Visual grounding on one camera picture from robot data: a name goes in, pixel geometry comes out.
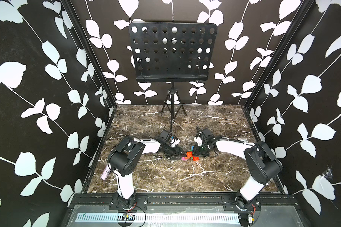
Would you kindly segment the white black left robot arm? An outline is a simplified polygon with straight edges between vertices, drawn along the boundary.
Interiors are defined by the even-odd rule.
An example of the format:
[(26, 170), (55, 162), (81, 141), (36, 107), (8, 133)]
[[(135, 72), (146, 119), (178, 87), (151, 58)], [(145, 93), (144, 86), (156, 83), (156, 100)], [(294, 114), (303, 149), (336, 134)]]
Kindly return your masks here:
[(163, 131), (156, 139), (138, 139), (125, 136), (109, 153), (108, 167), (117, 180), (117, 196), (122, 203), (132, 205), (135, 200), (133, 171), (141, 156), (162, 150), (169, 156), (180, 154), (180, 139)]

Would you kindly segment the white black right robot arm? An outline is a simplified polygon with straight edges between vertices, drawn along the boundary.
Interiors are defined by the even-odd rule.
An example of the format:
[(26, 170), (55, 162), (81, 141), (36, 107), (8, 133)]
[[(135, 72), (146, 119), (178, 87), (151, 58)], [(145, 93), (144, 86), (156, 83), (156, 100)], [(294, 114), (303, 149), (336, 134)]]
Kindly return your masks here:
[(214, 136), (208, 129), (196, 127), (193, 153), (196, 156), (208, 157), (210, 151), (229, 153), (245, 159), (250, 176), (236, 193), (232, 204), (245, 211), (266, 184), (282, 170), (282, 163), (263, 141), (244, 143), (225, 136)]

